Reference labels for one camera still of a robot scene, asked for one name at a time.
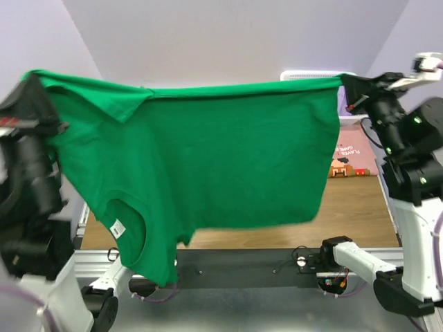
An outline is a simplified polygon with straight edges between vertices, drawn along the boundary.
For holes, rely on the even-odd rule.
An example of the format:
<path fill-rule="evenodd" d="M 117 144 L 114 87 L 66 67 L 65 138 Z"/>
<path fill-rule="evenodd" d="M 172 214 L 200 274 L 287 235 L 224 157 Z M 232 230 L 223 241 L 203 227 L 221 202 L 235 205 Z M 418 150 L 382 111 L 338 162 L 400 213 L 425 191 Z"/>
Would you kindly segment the white plastic basket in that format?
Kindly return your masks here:
<path fill-rule="evenodd" d="M 306 79 L 318 79 L 326 77 L 334 77 L 342 74 L 342 71 L 322 71 L 322 70 L 286 70 L 281 72 L 280 81 L 289 80 L 306 80 Z M 347 98 L 346 92 L 343 86 L 340 86 L 337 93 L 337 111 L 341 126 L 355 125 L 367 115 L 352 115 L 346 111 Z"/>

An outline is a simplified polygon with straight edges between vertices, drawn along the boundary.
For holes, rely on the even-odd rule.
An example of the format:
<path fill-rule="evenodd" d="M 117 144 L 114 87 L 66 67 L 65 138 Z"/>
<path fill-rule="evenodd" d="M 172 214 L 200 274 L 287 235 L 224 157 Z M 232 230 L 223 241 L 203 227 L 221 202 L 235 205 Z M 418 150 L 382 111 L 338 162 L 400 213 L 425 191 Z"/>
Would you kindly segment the green t shirt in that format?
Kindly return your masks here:
<path fill-rule="evenodd" d="M 65 177 L 114 236 L 123 266 L 174 283 L 203 228 L 312 221 L 336 149 L 339 76 L 144 89 L 36 71 L 64 133 Z"/>

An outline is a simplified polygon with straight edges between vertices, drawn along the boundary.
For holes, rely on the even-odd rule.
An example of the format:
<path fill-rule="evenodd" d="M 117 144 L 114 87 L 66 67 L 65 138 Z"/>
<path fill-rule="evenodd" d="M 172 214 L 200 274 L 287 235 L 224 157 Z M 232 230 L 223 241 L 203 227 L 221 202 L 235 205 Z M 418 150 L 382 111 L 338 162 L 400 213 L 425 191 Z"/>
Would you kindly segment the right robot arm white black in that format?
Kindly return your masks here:
<path fill-rule="evenodd" d="M 342 76 L 348 111 L 367 115 L 386 154 L 382 174 L 398 218 L 403 264 L 389 264 L 348 237 L 324 240 L 318 254 L 323 269 L 351 270 L 373 287 L 385 310 L 409 317 L 442 306 L 442 165 L 434 155 L 442 147 L 442 99 L 429 98 L 411 112 L 399 99 L 441 75 Z"/>

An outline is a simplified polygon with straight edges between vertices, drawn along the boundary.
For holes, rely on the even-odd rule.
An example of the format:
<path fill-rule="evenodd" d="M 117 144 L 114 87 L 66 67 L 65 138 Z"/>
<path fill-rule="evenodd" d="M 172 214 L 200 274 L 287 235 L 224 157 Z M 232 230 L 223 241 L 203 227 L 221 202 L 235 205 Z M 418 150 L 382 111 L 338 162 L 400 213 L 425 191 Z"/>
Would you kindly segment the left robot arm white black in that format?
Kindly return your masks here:
<path fill-rule="evenodd" d="M 75 249 L 61 197 L 58 155 L 48 137 L 66 130 L 39 77 L 31 73 L 1 103 L 1 263 L 13 278 L 1 293 L 34 304 L 43 331 L 108 331 L 132 272 L 115 260 L 88 286 L 75 276 Z"/>

